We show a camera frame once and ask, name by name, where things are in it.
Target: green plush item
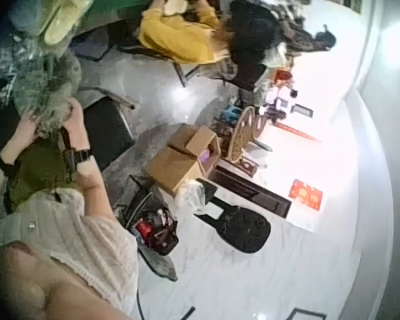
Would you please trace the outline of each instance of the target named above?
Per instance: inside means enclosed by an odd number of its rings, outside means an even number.
[[[57,137],[38,139],[19,156],[21,166],[9,181],[11,212],[37,191],[57,187],[74,188],[69,172],[57,146]]]
[[[65,98],[76,94],[81,66],[70,50],[59,59],[52,55],[22,61],[13,84],[13,100],[20,115],[39,117],[37,134],[47,138],[59,130],[70,114]]]

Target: white plastic bag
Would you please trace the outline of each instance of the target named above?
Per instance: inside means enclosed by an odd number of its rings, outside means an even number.
[[[178,208],[194,209],[194,211],[205,206],[205,188],[196,180],[184,182],[178,189],[175,196],[175,203]]]

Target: yellow jacket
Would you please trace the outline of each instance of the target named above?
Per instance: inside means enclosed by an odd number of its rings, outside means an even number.
[[[207,30],[216,29],[219,20],[212,7],[197,10],[199,23],[185,21],[182,16],[164,17],[162,9],[142,13],[139,40],[146,48],[179,63],[216,61]]]

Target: black wristband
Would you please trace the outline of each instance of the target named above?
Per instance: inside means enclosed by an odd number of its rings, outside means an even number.
[[[16,176],[18,169],[19,169],[19,162],[15,162],[14,165],[7,164],[3,161],[0,157],[0,169],[8,178],[14,178]]]
[[[89,160],[92,155],[92,150],[90,149],[74,151],[75,164]]]

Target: metal chair leg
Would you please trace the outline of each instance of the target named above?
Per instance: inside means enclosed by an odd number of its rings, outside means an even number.
[[[178,74],[178,78],[182,86],[185,88],[187,86],[187,79],[185,78],[184,71],[182,70],[181,65],[178,62],[173,62],[173,67]]]

